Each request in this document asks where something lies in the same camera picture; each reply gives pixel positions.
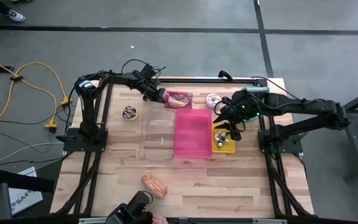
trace pink plastic container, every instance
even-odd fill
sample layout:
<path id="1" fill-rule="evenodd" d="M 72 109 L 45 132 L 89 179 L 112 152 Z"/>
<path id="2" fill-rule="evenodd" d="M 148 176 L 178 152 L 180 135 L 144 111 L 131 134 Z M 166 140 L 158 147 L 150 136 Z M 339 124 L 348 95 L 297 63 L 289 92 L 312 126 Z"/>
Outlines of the pink plastic container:
<path id="1" fill-rule="evenodd" d="M 178 157 L 212 156 L 211 110 L 177 109 L 174 153 Z"/>

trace yellow cable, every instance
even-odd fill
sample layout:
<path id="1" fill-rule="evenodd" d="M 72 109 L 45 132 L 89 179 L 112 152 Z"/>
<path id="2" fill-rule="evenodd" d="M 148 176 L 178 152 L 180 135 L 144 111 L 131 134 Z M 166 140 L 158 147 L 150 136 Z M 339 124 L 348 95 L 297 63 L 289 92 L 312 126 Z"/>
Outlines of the yellow cable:
<path id="1" fill-rule="evenodd" d="M 58 82 L 59 82 L 59 84 L 60 84 L 60 88 L 62 89 L 63 97 L 64 97 L 63 102 L 62 102 L 62 105 L 63 105 L 63 104 L 68 104 L 68 105 L 69 105 L 69 104 L 72 102 L 72 100 L 70 100 L 70 102 L 68 101 L 68 97 L 66 96 L 66 93 L 65 93 L 65 91 L 64 91 L 63 84 L 62 84 L 62 82 L 60 81 L 59 76 L 57 75 L 57 73 L 56 73 L 51 67 L 49 67 L 48 65 L 46 65 L 46 64 L 44 64 L 44 63 L 40 63 L 40 62 L 28 63 L 28 64 L 26 64 L 26 65 L 21 66 L 19 69 L 17 69 L 16 73 L 14 73 L 14 72 L 10 71 L 9 69 L 3 67 L 1 64 L 0 64 L 0 67 L 3 68 L 3 69 L 5 69 L 5 70 L 8 71 L 9 73 L 13 74 L 14 77 L 18 77 L 19 74 L 20 74 L 20 71 L 21 71 L 23 68 L 26 68 L 26 67 L 29 66 L 29 65 L 43 65 L 44 67 L 47 67 L 53 74 L 55 74 L 55 76 L 56 76 L 56 78 L 57 78 L 57 80 L 58 80 Z M 57 101 L 56 101 L 55 96 L 54 96 L 52 93 L 50 93 L 48 90 L 45 90 L 45 89 L 40 88 L 40 87 L 37 87 L 37 86 L 33 86 L 33 85 L 31 85 L 29 82 L 27 82 L 27 81 L 25 81 L 25 80 L 22 80 L 22 81 L 23 81 L 25 84 L 27 84 L 29 87 L 32 87 L 32 88 L 34 88 L 34 89 L 36 89 L 36 90 L 43 91 L 43 92 L 49 94 L 49 95 L 53 98 L 54 103 L 55 103 L 55 114 L 54 114 L 54 116 L 52 117 L 52 119 L 49 121 L 49 123 L 45 125 L 45 127 L 46 127 L 46 128 L 48 128 L 48 127 L 54 127 L 54 128 L 56 128 L 55 118 L 56 118 L 56 112 L 57 112 Z M 4 109 L 1 111 L 0 118 L 1 118 L 1 116 L 5 113 L 6 108 L 9 106 L 9 103 L 10 103 L 10 101 L 11 101 L 11 96 L 12 96 L 12 91 L 13 91 L 13 85 L 14 85 L 14 81 L 11 82 L 11 87 L 10 87 L 10 89 L 9 89 L 9 96 L 8 96 L 7 101 L 6 101 L 6 104 L 5 104 Z"/>

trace yellow tray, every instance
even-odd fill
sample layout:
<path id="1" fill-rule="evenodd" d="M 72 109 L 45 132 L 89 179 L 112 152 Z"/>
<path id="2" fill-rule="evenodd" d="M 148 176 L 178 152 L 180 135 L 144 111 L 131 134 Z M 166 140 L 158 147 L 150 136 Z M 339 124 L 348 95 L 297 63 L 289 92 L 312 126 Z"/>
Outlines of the yellow tray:
<path id="1" fill-rule="evenodd" d="M 222 123 L 216 123 L 216 124 L 213 123 L 212 124 L 212 151 L 213 152 L 224 152 L 224 153 L 235 153 L 236 147 L 234 145 L 234 141 L 230 138 L 230 135 L 225 136 L 225 138 L 230 140 L 230 142 L 225 142 L 225 143 L 223 143 L 222 147 L 218 147 L 218 143 L 215 141 L 215 134 L 218 131 L 222 131 L 222 132 L 227 131 L 226 129 L 214 129 L 216 126 L 218 126 L 220 124 L 222 124 Z"/>

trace concrete floor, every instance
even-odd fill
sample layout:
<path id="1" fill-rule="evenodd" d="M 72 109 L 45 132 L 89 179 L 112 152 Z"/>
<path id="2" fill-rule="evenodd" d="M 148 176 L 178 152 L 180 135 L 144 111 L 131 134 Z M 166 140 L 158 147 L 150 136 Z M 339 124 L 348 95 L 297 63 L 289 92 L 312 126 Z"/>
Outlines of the concrete floor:
<path id="1" fill-rule="evenodd" d="M 260 0 L 260 7 L 266 29 L 358 30 L 358 1 L 354 0 Z M 23 26 L 258 28 L 253 0 L 34 0 L 13 8 L 26 15 Z M 3 16 L 0 24 L 14 25 Z M 267 35 L 267 47 L 274 77 L 284 78 L 293 94 L 341 103 L 358 95 L 358 35 Z M 46 63 L 60 75 L 66 91 L 78 76 L 118 70 L 131 58 L 166 65 L 163 76 L 215 77 L 226 70 L 235 77 L 266 77 L 259 34 L 0 30 L 1 63 L 16 68 L 29 62 Z M 49 71 L 30 67 L 22 74 L 61 100 L 61 90 Z M 8 75 L 0 74 L 0 111 L 9 84 Z M 36 122 L 52 113 L 49 96 L 18 83 L 3 119 Z M 293 118 L 299 121 L 306 116 L 294 114 Z M 42 124 L 0 123 L 0 131 L 28 144 L 49 141 Z M 344 132 L 313 131 L 302 144 L 316 214 L 358 220 L 358 181 L 347 184 L 342 179 L 358 166 L 358 160 Z M 22 147 L 0 135 L 0 158 Z M 41 161 L 61 152 L 61 146 L 53 146 L 46 154 L 26 150 L 5 162 Z M 17 163 L 0 168 L 17 172 L 29 166 Z"/>

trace wooden table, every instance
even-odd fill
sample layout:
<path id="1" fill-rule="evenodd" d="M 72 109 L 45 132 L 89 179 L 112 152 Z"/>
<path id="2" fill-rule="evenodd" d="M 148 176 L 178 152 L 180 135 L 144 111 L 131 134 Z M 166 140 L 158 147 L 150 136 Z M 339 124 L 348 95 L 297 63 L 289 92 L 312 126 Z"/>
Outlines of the wooden table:
<path id="1" fill-rule="evenodd" d="M 284 87 L 283 79 L 273 81 Z M 285 94 L 269 83 L 271 92 Z M 208 108 L 204 101 L 209 93 L 231 96 L 244 84 L 188 84 L 163 83 L 167 90 L 189 91 L 194 94 L 194 108 Z M 124 121 L 122 110 L 127 105 L 138 108 L 140 115 L 135 121 Z M 154 199 L 147 210 L 163 217 L 222 217 L 251 218 L 273 217 L 272 199 L 265 157 L 259 152 L 257 120 L 246 123 L 242 141 L 236 142 L 236 153 L 214 154 L 210 159 L 179 159 L 169 162 L 149 162 L 139 159 L 142 130 L 142 113 L 149 109 L 163 108 L 163 104 L 144 102 L 137 90 L 126 86 L 113 86 L 107 128 L 109 129 L 106 151 L 102 154 L 98 181 L 94 195 L 93 216 L 107 216 L 120 203 L 127 203 L 138 190 L 144 190 L 140 177 L 153 173 L 168 187 L 163 200 Z M 276 124 L 292 123 L 291 114 L 275 117 Z M 77 104 L 73 124 L 81 123 L 80 103 Z M 74 192 L 80 179 L 83 152 L 74 152 L 62 164 L 51 212 L 57 211 Z M 283 154 L 287 184 L 294 196 L 313 213 L 303 166 L 292 154 Z M 83 207 L 88 188 L 85 189 Z M 282 194 L 278 190 L 280 208 L 284 211 Z"/>

